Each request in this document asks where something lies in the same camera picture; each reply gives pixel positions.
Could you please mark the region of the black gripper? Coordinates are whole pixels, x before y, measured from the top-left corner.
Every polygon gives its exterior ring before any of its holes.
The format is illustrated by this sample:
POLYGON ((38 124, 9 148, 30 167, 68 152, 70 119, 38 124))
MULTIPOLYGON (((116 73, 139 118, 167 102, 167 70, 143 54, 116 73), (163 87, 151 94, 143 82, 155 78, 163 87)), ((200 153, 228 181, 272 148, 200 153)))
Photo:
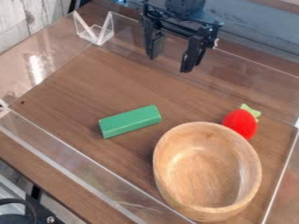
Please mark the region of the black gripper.
POLYGON ((224 21, 206 10, 207 0, 143 0, 144 49, 151 60, 164 50, 164 31, 188 39, 180 72, 202 62, 206 48, 215 48, 224 21))

